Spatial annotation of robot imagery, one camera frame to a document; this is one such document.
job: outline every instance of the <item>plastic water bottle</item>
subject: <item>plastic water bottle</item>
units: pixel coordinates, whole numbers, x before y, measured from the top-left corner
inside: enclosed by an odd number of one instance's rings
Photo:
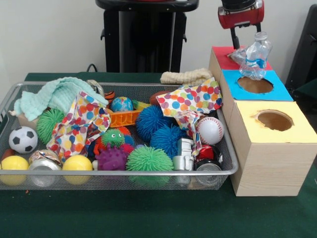
[[[240,66],[240,73],[253,80],[261,80],[266,74],[266,62],[272,50],[272,43],[267,40],[266,32],[258,32],[254,43],[247,49],[246,61]]]

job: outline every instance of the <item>wire mesh basket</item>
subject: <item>wire mesh basket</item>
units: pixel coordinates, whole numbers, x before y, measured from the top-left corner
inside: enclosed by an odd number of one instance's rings
[[[21,98],[22,91],[37,93],[45,82],[23,82],[14,85],[0,105],[0,155],[9,148],[8,138],[12,130],[19,127],[18,119],[8,111]],[[124,96],[148,103],[149,98],[159,91],[174,91],[179,85],[101,83],[105,92],[115,91],[116,96]],[[218,190],[227,177],[238,170],[238,162],[230,135],[221,110],[216,117],[224,125],[224,137],[217,144],[223,154],[222,171],[51,171],[51,170],[0,170],[0,189],[12,190]],[[137,133],[135,126],[129,130],[136,144],[146,144]],[[45,149],[39,141],[36,150]],[[30,154],[20,155],[29,159]]]

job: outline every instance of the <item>green tablecloth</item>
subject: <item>green tablecloth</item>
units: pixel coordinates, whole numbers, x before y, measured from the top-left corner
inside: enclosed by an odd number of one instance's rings
[[[157,82],[159,74],[29,74]],[[1,237],[316,237],[317,169],[297,197],[235,197],[219,191],[1,191]]]

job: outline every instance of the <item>polka dot fabric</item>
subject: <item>polka dot fabric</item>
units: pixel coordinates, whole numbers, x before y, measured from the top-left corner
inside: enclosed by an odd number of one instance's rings
[[[166,117],[174,117],[182,130],[193,138],[193,156],[202,149],[200,135],[196,130],[197,122],[203,114],[222,106],[222,95],[214,78],[199,86],[183,86],[174,92],[157,96],[162,112]]]
[[[63,121],[56,124],[47,148],[55,151],[62,163],[73,155],[86,156],[91,142],[109,126],[110,116],[106,106],[85,92],[80,92]]]
[[[199,86],[184,86],[174,92],[157,96],[163,114],[174,117],[178,112],[197,111],[210,113],[222,106],[222,95],[214,78]]]

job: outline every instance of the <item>green ball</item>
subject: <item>green ball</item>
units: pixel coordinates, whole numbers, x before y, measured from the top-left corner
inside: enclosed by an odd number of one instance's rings
[[[140,147],[128,156],[126,169],[129,171],[172,171],[172,160],[161,149]],[[131,176],[130,180],[140,186],[162,187],[170,176]]]
[[[59,109],[53,108],[39,116],[36,124],[36,131],[40,141],[47,144],[51,138],[55,125],[62,122],[65,113]]]
[[[124,135],[118,129],[109,129],[102,135],[101,142],[105,146],[110,143],[111,147],[120,147],[124,144]]]

